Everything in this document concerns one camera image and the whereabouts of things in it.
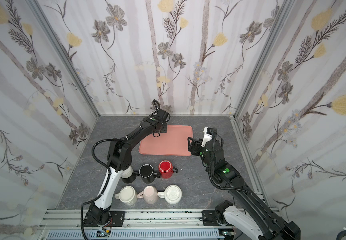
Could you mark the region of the red mug black handle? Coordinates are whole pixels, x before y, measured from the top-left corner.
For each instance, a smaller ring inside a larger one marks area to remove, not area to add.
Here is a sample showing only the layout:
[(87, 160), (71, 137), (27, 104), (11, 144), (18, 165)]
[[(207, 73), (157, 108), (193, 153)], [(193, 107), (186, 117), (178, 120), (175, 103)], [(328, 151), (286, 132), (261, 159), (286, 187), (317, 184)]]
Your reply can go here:
[(173, 174), (178, 173), (178, 169), (174, 167), (170, 161), (164, 160), (164, 161), (161, 161), (159, 164), (159, 172), (160, 172), (161, 178), (169, 179), (173, 176)]

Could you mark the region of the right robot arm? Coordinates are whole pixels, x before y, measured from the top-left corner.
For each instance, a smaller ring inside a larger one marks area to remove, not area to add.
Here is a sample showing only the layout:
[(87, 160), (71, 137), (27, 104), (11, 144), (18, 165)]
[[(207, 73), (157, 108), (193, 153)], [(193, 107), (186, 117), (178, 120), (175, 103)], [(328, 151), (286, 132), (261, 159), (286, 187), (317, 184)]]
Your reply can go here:
[(230, 224), (251, 240), (298, 240), (300, 228), (295, 222), (287, 222), (276, 214), (247, 185), (239, 171), (225, 160), (220, 141), (208, 141), (189, 137), (188, 151), (199, 156), (206, 167), (211, 184), (231, 194), (245, 209), (243, 213), (232, 203), (218, 205), (222, 224)]

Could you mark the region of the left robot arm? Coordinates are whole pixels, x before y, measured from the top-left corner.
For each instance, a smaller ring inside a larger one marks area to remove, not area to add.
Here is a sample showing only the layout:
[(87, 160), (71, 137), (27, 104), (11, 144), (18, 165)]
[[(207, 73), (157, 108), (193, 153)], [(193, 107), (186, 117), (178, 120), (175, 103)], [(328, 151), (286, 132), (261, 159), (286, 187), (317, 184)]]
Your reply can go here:
[[(88, 212), (86, 214), (81, 213), (82, 228), (89, 225), (103, 227), (110, 223), (112, 220), (110, 208), (115, 190), (121, 176), (131, 167), (133, 148), (149, 135), (157, 137), (168, 125), (170, 117), (168, 112), (158, 109), (149, 116), (144, 117), (139, 126), (124, 137), (100, 140), (93, 145), (92, 157), (107, 169), (107, 173), (98, 196), (81, 205), (82, 211), (86, 205), (89, 205)], [(95, 149), (99, 144), (105, 142), (109, 142), (110, 146), (107, 161), (102, 162), (97, 158)]]

